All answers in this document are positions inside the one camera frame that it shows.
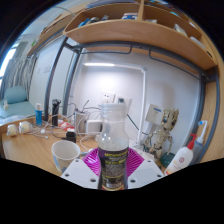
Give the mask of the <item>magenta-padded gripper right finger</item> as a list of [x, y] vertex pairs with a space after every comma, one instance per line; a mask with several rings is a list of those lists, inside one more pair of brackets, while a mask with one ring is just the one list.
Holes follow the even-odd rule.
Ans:
[[150, 155], [139, 154], [132, 148], [129, 149], [126, 175], [129, 189], [141, 188], [164, 177], [164, 174]]

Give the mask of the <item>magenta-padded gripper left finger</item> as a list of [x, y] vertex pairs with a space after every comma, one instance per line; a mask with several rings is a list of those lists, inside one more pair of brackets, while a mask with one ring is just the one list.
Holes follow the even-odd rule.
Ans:
[[75, 159], [61, 177], [84, 188], [97, 189], [100, 174], [98, 149], [92, 149], [82, 159]]

